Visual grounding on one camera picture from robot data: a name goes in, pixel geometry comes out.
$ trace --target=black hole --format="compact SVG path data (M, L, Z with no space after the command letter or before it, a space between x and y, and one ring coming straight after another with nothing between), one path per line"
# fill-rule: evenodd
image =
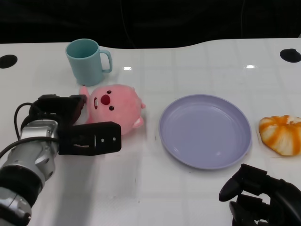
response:
M282 50L280 52L280 56L282 59L290 63L297 63L301 61L301 54L293 48Z
M0 57L0 68L5 69L14 66L18 61L15 55L5 55Z

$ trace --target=mug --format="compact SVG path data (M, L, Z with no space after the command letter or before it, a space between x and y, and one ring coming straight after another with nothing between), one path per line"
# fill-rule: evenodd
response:
M112 71L112 57L109 51L100 50L96 41L78 39L66 47L66 55L73 74L80 85L93 86L103 79L103 73ZM103 69L100 54L108 56L110 68Z

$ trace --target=mug handle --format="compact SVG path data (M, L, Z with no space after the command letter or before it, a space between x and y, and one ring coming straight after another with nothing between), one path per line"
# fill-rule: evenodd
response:
M103 69L103 72L104 73L110 73L112 71L112 67L113 67L111 53L107 50L104 50L104 49L100 49L99 53L104 53L105 55L108 56L110 68L109 69Z

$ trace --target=table surface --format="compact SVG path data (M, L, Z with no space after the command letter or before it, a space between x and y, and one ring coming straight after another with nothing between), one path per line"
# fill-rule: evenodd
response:
M0 149L16 140L13 113L19 104L42 94L78 93L66 45L0 45L0 55L18 57L16 65L0 69ZM56 173L38 197L29 225L230 226L229 204L219 202L218 194L241 163L301 188L301 158L277 155L258 133L262 117L301 116L301 62L282 60L279 53L286 48L301 52L301 39L215 40L174 49L103 48L111 52L113 71L99 85L135 87L147 106L145 125L123 137L118 153L57 156ZM106 57L102 61L107 68ZM222 97L245 113L253 146L242 161L205 171L179 163L164 150L158 134L160 115L171 102L190 94ZM20 111L19 123L27 113Z

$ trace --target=plate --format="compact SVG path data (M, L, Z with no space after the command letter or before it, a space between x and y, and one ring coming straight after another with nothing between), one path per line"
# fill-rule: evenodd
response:
M235 164L252 144L251 127L241 110L210 95L174 101L161 115L159 134L173 157L205 170Z

